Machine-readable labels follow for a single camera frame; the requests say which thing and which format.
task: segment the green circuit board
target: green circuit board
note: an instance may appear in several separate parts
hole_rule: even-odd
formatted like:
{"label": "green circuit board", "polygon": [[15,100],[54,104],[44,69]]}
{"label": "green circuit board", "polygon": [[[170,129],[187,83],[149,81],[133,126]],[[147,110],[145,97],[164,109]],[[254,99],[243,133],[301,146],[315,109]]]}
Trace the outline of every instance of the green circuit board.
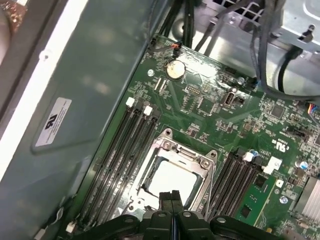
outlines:
{"label": "green circuit board", "polygon": [[[157,40],[159,48],[172,44],[164,37]],[[128,97],[132,97],[156,106],[161,112],[154,137],[170,128],[173,139],[189,148],[202,154],[216,150],[216,173],[221,170],[229,152],[237,148],[257,151],[263,166],[268,165],[271,157],[282,160],[279,170],[258,174],[263,177],[262,182],[257,184],[255,176],[235,218],[265,231],[272,229],[275,235],[291,228],[311,240],[320,239],[320,228],[316,224],[302,227],[293,217],[295,204],[308,177],[316,176],[319,171],[320,130],[308,116],[306,106],[269,97],[259,91],[254,79],[185,47],[177,60],[185,64],[186,72],[182,79],[172,81],[165,67],[171,56],[172,50],[169,49],[146,53],[142,58],[66,222],[79,213],[94,178],[94,167],[110,147],[125,112],[125,103]],[[226,104],[230,92],[234,93],[234,100]],[[291,134],[288,129],[292,128],[303,130],[307,137]],[[295,167],[299,160],[309,164],[304,172]],[[286,197],[287,202],[281,202],[281,197]]]}

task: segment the white label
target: white label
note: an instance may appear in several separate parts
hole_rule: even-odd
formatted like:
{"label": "white label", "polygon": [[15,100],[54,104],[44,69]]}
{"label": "white label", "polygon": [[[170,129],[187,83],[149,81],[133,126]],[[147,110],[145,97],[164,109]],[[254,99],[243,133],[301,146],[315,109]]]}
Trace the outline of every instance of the white label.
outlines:
{"label": "white label", "polygon": [[64,120],[72,100],[58,97],[46,120],[35,146],[52,144]]}

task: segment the heatsink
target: heatsink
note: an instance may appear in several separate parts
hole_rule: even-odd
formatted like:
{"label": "heatsink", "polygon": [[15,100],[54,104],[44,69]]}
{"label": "heatsink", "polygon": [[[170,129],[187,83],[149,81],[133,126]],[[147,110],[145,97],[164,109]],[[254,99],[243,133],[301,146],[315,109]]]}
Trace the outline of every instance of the heatsink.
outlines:
{"label": "heatsink", "polygon": [[310,177],[295,206],[295,211],[320,223],[320,180]]}

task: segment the blue component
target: blue component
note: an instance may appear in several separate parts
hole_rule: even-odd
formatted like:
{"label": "blue component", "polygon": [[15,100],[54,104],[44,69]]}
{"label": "blue component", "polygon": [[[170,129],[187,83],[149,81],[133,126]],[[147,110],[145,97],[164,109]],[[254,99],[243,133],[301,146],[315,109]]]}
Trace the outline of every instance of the blue component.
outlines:
{"label": "blue component", "polygon": [[302,161],[300,163],[300,168],[306,170],[308,168],[308,163],[306,161]]}
{"label": "blue component", "polygon": [[254,149],[251,149],[250,153],[252,153],[253,157],[255,157],[255,158],[259,156],[259,153]]}

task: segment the motherboard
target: motherboard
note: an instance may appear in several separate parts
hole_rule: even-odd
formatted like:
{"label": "motherboard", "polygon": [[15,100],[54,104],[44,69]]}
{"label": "motherboard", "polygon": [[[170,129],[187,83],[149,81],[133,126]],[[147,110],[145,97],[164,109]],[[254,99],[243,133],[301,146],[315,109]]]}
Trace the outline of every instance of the motherboard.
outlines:
{"label": "motherboard", "polygon": [[141,219],[172,190],[208,221],[227,215],[277,236],[320,239],[320,128],[305,103],[269,97],[256,78],[165,37],[153,44],[58,239],[122,214]]}

